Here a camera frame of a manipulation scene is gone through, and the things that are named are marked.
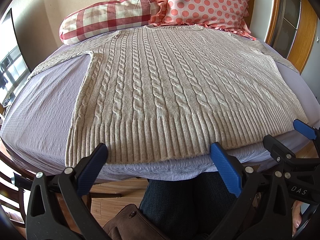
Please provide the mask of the person's right hand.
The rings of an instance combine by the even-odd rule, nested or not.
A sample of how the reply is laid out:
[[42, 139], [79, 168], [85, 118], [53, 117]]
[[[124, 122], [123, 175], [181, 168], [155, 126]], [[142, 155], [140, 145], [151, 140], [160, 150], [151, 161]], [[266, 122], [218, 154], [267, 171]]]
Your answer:
[[300, 215], [302, 204], [302, 202], [295, 200], [292, 206], [292, 236], [296, 234], [296, 231], [302, 222], [302, 217]]

